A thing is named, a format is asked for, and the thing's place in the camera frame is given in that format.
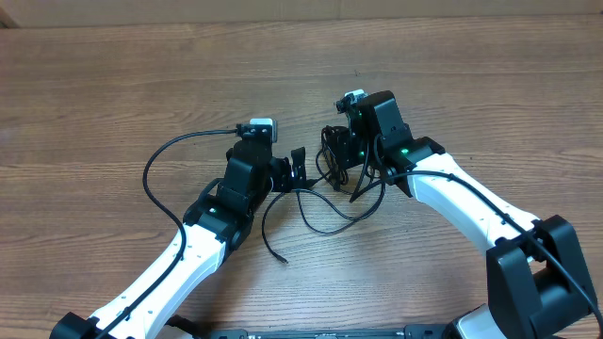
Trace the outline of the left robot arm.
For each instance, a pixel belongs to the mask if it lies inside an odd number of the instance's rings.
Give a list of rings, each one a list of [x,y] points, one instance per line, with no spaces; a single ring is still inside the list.
[[[240,247],[268,194],[289,191],[304,180],[304,148],[276,158],[270,141],[240,140],[227,153],[224,176],[188,208],[181,229],[160,256],[91,316],[63,316],[50,339],[186,337],[184,331],[168,327],[177,309]]]

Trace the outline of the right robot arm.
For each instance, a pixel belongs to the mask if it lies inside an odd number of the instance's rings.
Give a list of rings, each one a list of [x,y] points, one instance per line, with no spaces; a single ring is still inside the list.
[[[347,126],[321,133],[334,183],[356,166],[374,169],[376,186],[396,186],[455,226],[485,258],[487,301],[438,326],[437,338],[554,338],[593,315],[596,292],[574,227],[505,202],[467,174],[445,148],[415,138],[394,94],[347,92],[335,104]]]

